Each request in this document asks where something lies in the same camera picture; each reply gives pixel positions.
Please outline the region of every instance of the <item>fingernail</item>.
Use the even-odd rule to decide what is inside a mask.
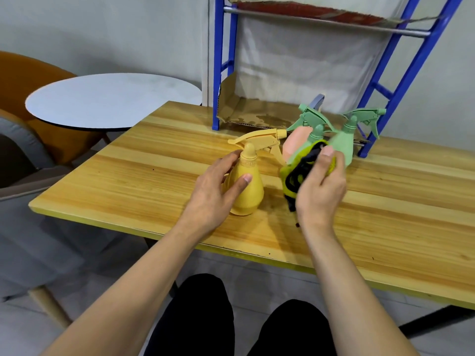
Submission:
[[[252,180],[252,175],[251,174],[245,174],[244,179],[246,180],[247,183],[249,183]]]
[[[325,156],[331,156],[331,155],[333,155],[334,152],[335,152],[335,150],[333,149],[333,146],[327,145],[322,149],[321,154],[325,155]]]

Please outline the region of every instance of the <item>blue metal rack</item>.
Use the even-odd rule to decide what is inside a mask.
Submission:
[[[409,0],[404,11],[402,12],[402,19],[411,18],[414,10],[419,4],[420,0]],[[364,26],[364,25],[354,25],[347,23],[338,23],[328,20],[318,20],[304,17],[290,17],[285,15],[275,15],[267,14],[263,12],[254,12],[254,11],[245,11],[239,10],[235,5],[226,6],[224,0],[215,1],[215,33],[214,33],[214,78],[213,78],[213,130],[219,130],[219,120],[217,118],[217,101],[219,96],[219,87],[221,85],[221,73],[228,70],[228,75],[231,75],[234,72],[235,65],[235,55],[236,55],[236,35],[237,35],[237,24],[238,24],[238,15],[250,15],[250,16],[266,16],[266,17],[276,17],[276,18],[290,18],[290,19],[303,19],[312,21],[314,23],[325,23],[325,24],[334,24],[335,26],[340,27],[351,27],[356,29],[371,30],[374,32],[387,32],[392,33],[391,38],[389,39],[388,45],[381,56],[381,59],[374,71],[373,76],[366,87],[366,90],[358,103],[358,107],[365,107],[370,99],[374,90],[381,93],[388,103],[386,104],[386,114],[381,116],[378,120],[378,132],[381,133],[388,123],[390,117],[394,113],[395,109],[401,102],[404,97],[407,89],[413,82],[414,78],[417,76],[422,65],[426,61],[427,57],[431,53],[432,49],[436,45],[439,37],[442,35],[442,32],[447,27],[450,19],[454,16],[455,11],[459,7],[462,0],[447,0],[442,11],[439,14],[439,17],[436,19],[434,24],[429,30],[420,30],[420,29],[408,29],[406,28],[407,24],[401,23],[396,28],[384,28],[384,27],[374,27],[374,26]],[[230,25],[230,35],[229,35],[229,57],[228,60],[222,63],[223,55],[223,27],[224,27],[224,13],[231,14],[231,25]],[[409,37],[419,37],[423,38],[424,41],[419,47],[414,59],[407,68],[404,76],[399,82],[394,92],[391,92],[389,89],[384,87],[379,83],[380,78],[384,72],[384,69],[388,65],[389,59],[391,58],[396,46],[398,45],[401,36]],[[374,142],[376,137],[373,133],[370,133],[368,136],[364,135],[367,143],[365,143],[358,152],[359,157],[366,157]]]

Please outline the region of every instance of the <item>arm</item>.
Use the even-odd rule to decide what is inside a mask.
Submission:
[[[325,177],[333,156],[335,170]],[[296,207],[312,253],[339,356],[417,356],[338,243],[333,218],[346,192],[344,156],[325,147],[302,184]]]
[[[228,216],[252,179],[243,175],[225,194],[232,152],[201,175],[177,224],[42,353],[42,356],[132,356],[145,342],[155,316],[186,259]]]

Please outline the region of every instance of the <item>hand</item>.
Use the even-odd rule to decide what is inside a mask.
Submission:
[[[336,167],[325,177],[333,156]],[[345,157],[332,146],[325,146],[305,181],[300,186],[295,201],[297,216],[304,233],[312,228],[333,229],[336,209],[346,193]]]
[[[231,172],[240,154],[241,151],[237,150],[216,160],[198,177],[190,201],[177,224],[185,224],[186,229],[195,230],[201,239],[223,223],[236,198],[252,180],[251,174],[242,175],[226,193],[221,191],[224,175]]]

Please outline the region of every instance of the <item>forearm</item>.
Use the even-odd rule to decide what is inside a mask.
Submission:
[[[174,227],[88,308],[43,356],[139,353],[195,235]]]
[[[333,230],[318,233],[306,233],[306,238],[338,355],[418,355],[365,283]]]

